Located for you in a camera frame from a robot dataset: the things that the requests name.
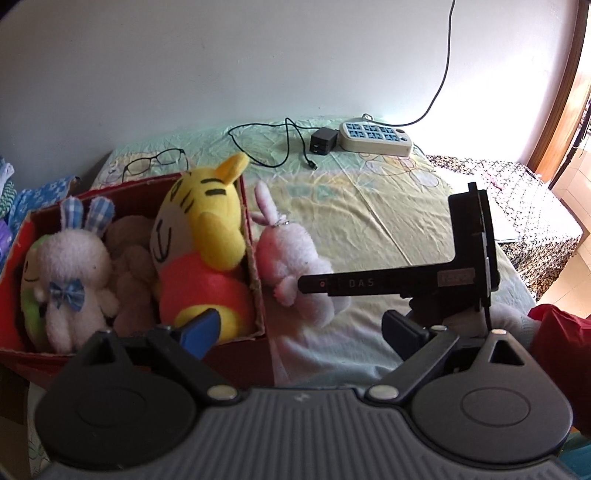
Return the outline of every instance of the power adapter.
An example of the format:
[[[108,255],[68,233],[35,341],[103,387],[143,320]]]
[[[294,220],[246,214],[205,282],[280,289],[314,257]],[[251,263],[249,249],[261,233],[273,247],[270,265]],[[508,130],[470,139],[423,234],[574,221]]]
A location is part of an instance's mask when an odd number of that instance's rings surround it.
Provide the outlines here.
[[[328,155],[335,147],[338,136],[338,130],[326,127],[319,128],[310,138],[310,152],[318,153],[318,155]]]

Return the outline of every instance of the stuffed toy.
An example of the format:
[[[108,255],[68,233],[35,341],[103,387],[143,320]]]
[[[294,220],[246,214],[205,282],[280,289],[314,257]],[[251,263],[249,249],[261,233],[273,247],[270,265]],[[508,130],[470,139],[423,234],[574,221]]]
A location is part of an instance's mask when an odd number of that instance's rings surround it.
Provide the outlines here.
[[[29,248],[21,279],[21,311],[25,319],[25,330],[37,352],[51,351],[45,330],[47,303],[39,303],[34,294],[35,287],[39,285],[37,250],[48,238],[49,235],[43,235]]]
[[[38,302],[47,302],[46,330],[56,353],[80,349],[97,330],[107,328],[119,302],[106,287],[111,258],[101,241],[115,213],[113,203],[96,197],[90,203],[84,228],[83,206],[75,197],[60,205],[61,232],[46,239],[37,251]]]
[[[113,261],[109,286],[119,300],[113,329],[121,337],[146,332],[156,325],[152,287],[158,274],[148,250],[154,221],[129,215],[107,229],[105,245]]]
[[[160,321],[180,327],[207,309],[221,318],[219,341],[254,331],[252,294],[243,281],[246,243],[234,181],[245,154],[218,168],[184,173],[167,193],[154,222],[150,252],[160,277]]]
[[[318,256],[306,229],[280,215],[267,185],[255,187],[261,213],[252,212],[255,223],[265,226],[255,247],[256,267],[261,280],[273,287],[275,298],[285,307],[295,306],[302,319],[323,327],[351,304],[351,297],[329,297],[326,293],[300,293],[302,275],[333,273],[330,262]]]

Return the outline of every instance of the ribbed grip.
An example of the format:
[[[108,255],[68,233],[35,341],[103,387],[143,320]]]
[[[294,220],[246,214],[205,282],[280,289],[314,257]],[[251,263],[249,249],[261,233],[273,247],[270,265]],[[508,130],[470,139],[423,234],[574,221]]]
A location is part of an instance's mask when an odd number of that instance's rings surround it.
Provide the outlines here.
[[[418,440],[402,414],[352,390],[253,390],[208,409],[173,452],[139,468],[87,472],[49,467],[42,480],[465,480],[575,479],[556,460],[486,471],[453,463]]]

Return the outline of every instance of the black round pad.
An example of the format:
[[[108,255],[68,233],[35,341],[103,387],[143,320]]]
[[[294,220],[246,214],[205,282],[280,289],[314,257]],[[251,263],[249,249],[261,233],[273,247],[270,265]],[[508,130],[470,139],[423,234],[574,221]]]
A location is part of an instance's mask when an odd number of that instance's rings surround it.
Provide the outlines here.
[[[93,470],[140,465],[176,447],[196,420],[189,392],[158,375],[97,366],[70,379],[36,412],[44,446],[61,463]]]
[[[507,388],[479,388],[464,396],[462,410],[469,419],[482,425],[509,427],[525,420],[530,413],[530,402]]]

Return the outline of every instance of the screw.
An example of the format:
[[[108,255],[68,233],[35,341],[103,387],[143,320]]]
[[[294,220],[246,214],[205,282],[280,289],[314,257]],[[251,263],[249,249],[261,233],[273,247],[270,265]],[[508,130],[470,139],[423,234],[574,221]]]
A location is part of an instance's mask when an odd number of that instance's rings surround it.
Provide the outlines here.
[[[207,389],[207,395],[219,401],[234,400],[238,396],[238,390],[231,385],[214,385]]]
[[[392,385],[374,385],[368,390],[368,395],[373,400],[393,400],[400,392]]]

